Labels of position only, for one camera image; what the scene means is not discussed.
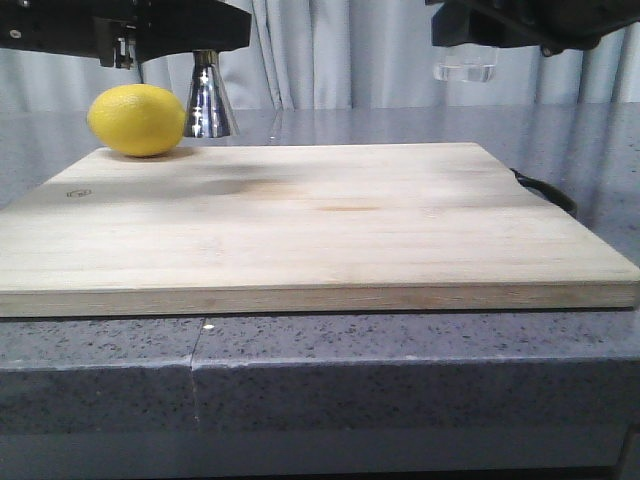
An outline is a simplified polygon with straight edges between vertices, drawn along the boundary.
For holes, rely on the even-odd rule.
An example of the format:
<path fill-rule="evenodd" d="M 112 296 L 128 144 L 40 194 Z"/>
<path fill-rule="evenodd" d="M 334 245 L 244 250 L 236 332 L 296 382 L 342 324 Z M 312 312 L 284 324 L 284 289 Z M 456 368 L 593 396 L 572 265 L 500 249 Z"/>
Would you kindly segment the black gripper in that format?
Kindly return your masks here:
<path fill-rule="evenodd" d="M 33 0 L 1 3 L 1 47 L 94 58 L 108 68 L 250 43 L 249 12 L 223 1 Z"/>
<path fill-rule="evenodd" d="M 639 21 L 635 0 L 437 1 L 431 41 L 437 47 L 473 44 L 500 49 L 537 46 L 545 56 L 588 51 Z"/>

